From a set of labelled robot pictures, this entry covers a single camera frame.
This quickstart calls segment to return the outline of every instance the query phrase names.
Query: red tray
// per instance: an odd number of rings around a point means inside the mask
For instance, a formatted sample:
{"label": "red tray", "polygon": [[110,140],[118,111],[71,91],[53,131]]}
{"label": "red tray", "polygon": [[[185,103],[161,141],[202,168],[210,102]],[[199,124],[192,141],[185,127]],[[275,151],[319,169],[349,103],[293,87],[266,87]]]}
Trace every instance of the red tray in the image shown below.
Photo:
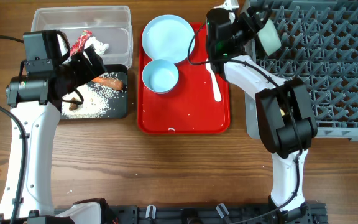
{"label": "red tray", "polygon": [[[191,24],[195,32],[201,23]],[[203,62],[208,56],[205,49],[206,28],[196,37],[190,58]],[[190,65],[187,60],[176,64],[179,81],[170,92],[159,95],[150,91],[142,81],[143,68],[151,61],[139,49],[139,92],[137,102],[137,124],[147,134],[216,134],[230,125],[229,85],[216,75],[222,101],[213,96],[211,75],[205,65]]]}

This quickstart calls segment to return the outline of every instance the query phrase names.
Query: red and white wrapper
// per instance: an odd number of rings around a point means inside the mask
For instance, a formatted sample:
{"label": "red and white wrapper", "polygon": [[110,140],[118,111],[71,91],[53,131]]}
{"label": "red and white wrapper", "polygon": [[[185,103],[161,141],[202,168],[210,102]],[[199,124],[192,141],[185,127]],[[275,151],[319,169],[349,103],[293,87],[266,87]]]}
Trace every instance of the red and white wrapper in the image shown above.
{"label": "red and white wrapper", "polygon": [[91,37],[91,35],[92,32],[85,29],[75,44],[73,44],[70,48],[70,56],[73,56],[75,53],[82,52],[84,50],[85,42]]}

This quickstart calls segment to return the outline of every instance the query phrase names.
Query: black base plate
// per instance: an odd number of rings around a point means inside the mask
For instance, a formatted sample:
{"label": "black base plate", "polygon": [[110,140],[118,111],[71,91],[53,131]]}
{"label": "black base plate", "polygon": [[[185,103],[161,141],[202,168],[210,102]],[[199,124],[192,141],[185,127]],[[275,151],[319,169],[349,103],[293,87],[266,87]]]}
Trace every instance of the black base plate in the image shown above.
{"label": "black base plate", "polygon": [[[323,203],[308,204],[309,210],[307,214],[288,222],[291,224],[328,224],[326,205]],[[146,208],[138,208],[136,206],[110,206],[110,209],[118,216],[119,224],[152,224],[145,218]],[[269,211],[267,204],[244,205],[240,207],[227,207],[229,217],[232,222],[246,220],[256,217]],[[64,212],[63,210],[55,210],[55,214]],[[183,211],[195,210],[204,224],[225,224],[219,217],[216,207],[157,207],[155,215],[155,224],[185,224],[182,221]],[[249,221],[244,224],[271,224],[269,216],[257,220]]]}

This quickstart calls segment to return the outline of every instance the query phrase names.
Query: white spoon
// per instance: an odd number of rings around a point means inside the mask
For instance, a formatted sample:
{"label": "white spoon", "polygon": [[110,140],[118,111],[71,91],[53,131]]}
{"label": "white spoon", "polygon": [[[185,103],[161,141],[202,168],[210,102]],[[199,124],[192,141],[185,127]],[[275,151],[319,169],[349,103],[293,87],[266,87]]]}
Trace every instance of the white spoon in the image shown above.
{"label": "white spoon", "polygon": [[219,90],[218,82],[216,81],[215,73],[212,71],[210,63],[206,63],[205,67],[206,67],[206,70],[211,74],[212,89],[214,91],[215,101],[220,102],[222,100],[222,96],[221,96],[221,92]]}

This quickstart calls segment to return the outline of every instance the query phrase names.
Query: wood grain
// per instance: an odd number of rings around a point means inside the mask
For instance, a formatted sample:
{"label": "wood grain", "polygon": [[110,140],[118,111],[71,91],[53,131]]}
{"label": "wood grain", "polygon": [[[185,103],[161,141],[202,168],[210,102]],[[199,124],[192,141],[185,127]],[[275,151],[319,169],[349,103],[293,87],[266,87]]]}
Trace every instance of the wood grain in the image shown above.
{"label": "wood grain", "polygon": [[[203,21],[214,1],[0,1],[0,34],[30,31],[40,7],[127,5],[134,31],[129,70],[129,115],[118,121],[61,121],[53,145],[52,193],[56,207],[104,197],[110,205],[229,205],[265,203],[272,160],[246,133],[244,94],[231,86],[230,128],[209,136],[149,136],[136,124],[136,86],[142,28],[156,16]],[[24,59],[21,44],[0,40],[0,105]],[[11,122],[0,113],[0,200],[7,175]],[[304,194],[327,203],[330,223],[358,223],[358,142],[315,139],[306,160]]]}

